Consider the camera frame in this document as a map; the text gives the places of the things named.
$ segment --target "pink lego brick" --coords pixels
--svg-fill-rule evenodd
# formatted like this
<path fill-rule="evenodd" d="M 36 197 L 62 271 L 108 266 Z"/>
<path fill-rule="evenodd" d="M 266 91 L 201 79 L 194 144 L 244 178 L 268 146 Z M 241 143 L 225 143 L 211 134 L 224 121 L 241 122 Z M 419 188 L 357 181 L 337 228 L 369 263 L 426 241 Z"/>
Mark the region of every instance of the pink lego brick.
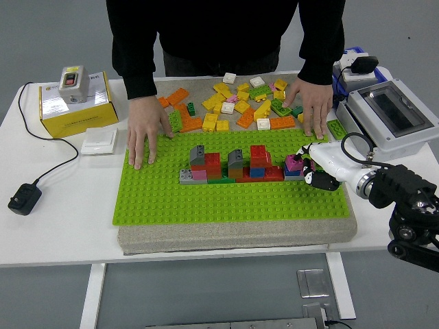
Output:
<path fill-rule="evenodd" d="M 294 154 L 290 154 L 285 158 L 285 164 L 287 165 L 288 171 L 303 170 L 303 160 L 294 160 Z"/>
<path fill-rule="evenodd" d="M 239 99 L 238 99 L 238 96 L 236 96 L 236 95 L 230 96 L 226 100 L 227 103 L 237 103 L 238 101 L 239 101 Z"/>
<path fill-rule="evenodd" d="M 193 170 L 192 178 L 193 180 L 207 180 L 207 173 L 205 170 Z"/>
<path fill-rule="evenodd" d="M 274 92 L 277 91 L 277 88 L 274 86 L 274 83 L 268 84 L 268 86 L 270 87 L 270 89 Z"/>

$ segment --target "black sweater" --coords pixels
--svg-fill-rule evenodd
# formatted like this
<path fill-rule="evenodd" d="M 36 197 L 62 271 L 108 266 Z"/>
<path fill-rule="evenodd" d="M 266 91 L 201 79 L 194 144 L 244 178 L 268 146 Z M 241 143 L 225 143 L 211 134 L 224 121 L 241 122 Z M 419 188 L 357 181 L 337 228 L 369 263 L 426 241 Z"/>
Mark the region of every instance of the black sweater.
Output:
<path fill-rule="evenodd" d="M 298 4 L 304 31 L 299 56 L 305 60 L 298 76 L 313 84 L 332 84 L 333 63 L 344 50 L 344 3 L 107 0 L 112 65 L 123 78 L 128 99 L 156 95 L 152 74 L 157 34 L 163 50 L 173 56 L 242 62 L 280 45 Z"/>

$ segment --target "black pants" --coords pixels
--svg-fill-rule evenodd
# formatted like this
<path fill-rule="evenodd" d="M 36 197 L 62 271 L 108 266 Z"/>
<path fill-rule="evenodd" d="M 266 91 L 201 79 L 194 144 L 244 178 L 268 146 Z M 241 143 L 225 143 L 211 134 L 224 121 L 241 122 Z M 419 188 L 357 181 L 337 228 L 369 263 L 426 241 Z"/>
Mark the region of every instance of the black pants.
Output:
<path fill-rule="evenodd" d="M 278 47 L 272 53 L 248 60 L 242 63 L 231 62 L 203 62 L 199 60 L 187 60 L 175 57 L 163 51 L 163 62 L 165 63 L 165 74 L 167 77 L 200 77 L 205 75 L 223 76 L 225 73 L 237 75 L 257 75 L 274 72 L 279 63 Z"/>

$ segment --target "black cable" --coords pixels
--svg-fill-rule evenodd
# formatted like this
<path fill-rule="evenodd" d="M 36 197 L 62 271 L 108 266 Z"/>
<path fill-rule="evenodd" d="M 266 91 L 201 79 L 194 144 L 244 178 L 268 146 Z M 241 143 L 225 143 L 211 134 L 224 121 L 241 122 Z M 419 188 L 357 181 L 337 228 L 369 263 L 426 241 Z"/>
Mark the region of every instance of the black cable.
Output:
<path fill-rule="evenodd" d="M 41 139 L 41 140 L 43 140 L 43 141 L 62 141 L 62 142 L 64 142 L 64 143 L 67 143 L 67 144 L 69 144 L 70 146 L 72 146 L 72 148 L 73 148 L 73 149 L 75 150 L 75 152 L 76 152 L 76 155 L 75 155 L 74 157 L 72 157 L 70 160 L 64 161 L 63 163 L 60 163 L 60 164 L 54 166 L 52 169 L 46 171 L 46 172 L 43 173 L 40 177 L 38 177 L 38 178 L 32 183 L 33 185 L 37 185 L 38 182 L 40 181 L 40 179 L 41 179 L 43 176 L 47 175 L 48 173 L 50 173 L 51 171 L 57 169 L 58 167 L 61 167 L 62 165 L 65 165 L 66 163 L 69 163 L 69 162 L 75 160 L 75 159 L 79 156 L 79 151 L 76 149 L 75 146 L 73 146 L 70 142 L 66 141 L 65 139 L 62 139 L 62 138 L 44 138 L 44 137 L 37 136 L 37 135 L 35 135 L 35 134 L 33 134 L 33 133 L 31 133 L 31 132 L 29 131 L 29 128 L 27 127 L 27 123 L 26 123 L 25 115 L 23 114 L 23 110 L 21 109 L 21 95 L 23 94 L 23 91 L 25 90 L 26 86 L 29 85 L 29 84 L 33 84 L 33 82 L 27 82 L 27 83 L 23 86 L 23 88 L 21 89 L 21 92 L 20 92 L 20 95 L 19 95 L 19 110 L 20 110 L 20 113 L 21 113 L 21 117 L 23 118 L 23 122 L 24 122 L 24 124 L 25 124 L 26 131 L 27 131 L 30 135 L 32 135 L 33 137 L 38 138 L 38 139 Z"/>
<path fill-rule="evenodd" d="M 326 326 L 330 326 L 331 324 L 342 324 L 343 326 L 346 326 L 346 327 L 352 329 L 352 327 L 350 325 L 345 324 L 344 322 L 341 322 L 341 321 L 337 321 L 337 320 L 328 320 L 328 321 L 325 321 L 324 324 Z"/>
<path fill-rule="evenodd" d="M 361 163 L 362 165 L 377 166 L 377 167 L 383 167 L 383 168 L 391 168 L 391 167 L 393 167 L 393 164 L 388 164 L 388 163 L 384 163 L 384 162 L 368 161 L 368 160 L 360 160 L 360 159 L 355 158 L 351 154 L 349 154 L 349 152 L 347 152 L 344 144 L 346 143 L 346 140 L 348 138 L 352 137 L 352 136 L 358 136 L 358 137 L 361 137 L 362 139 L 364 139 L 367 142 L 367 144 L 369 145 L 369 151 L 370 152 L 373 151 L 373 145 L 372 145 L 372 142 L 370 141 L 369 138 L 367 138 L 363 134 L 360 134 L 359 132 L 350 132 L 345 137 L 343 137 L 341 145 L 340 145 L 341 148 L 342 148 L 343 153 L 348 158 L 350 158 L 352 161 L 355 161 L 356 163 Z"/>

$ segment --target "green lego baseplate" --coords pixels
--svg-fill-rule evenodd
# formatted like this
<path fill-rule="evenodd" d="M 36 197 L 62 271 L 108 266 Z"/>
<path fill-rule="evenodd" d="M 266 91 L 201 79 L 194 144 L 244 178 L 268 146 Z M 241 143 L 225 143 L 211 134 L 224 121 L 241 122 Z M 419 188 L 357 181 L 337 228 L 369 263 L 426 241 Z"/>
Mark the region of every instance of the green lego baseplate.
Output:
<path fill-rule="evenodd" d="M 206 153 L 219 152 L 222 166 L 228 153 L 242 149 L 250 162 L 250 146 L 265 145 L 272 164 L 284 166 L 285 157 L 318 141 L 303 130 L 261 130 L 221 133 L 159 135 L 158 155 L 148 164 L 148 152 L 140 170 L 128 164 L 128 150 L 117 194 L 113 225 L 165 225 L 242 221 L 334 219 L 349 217 L 342 188 L 318 190 L 304 181 L 240 184 L 180 184 L 180 170 L 190 168 L 189 154 L 196 145 Z"/>

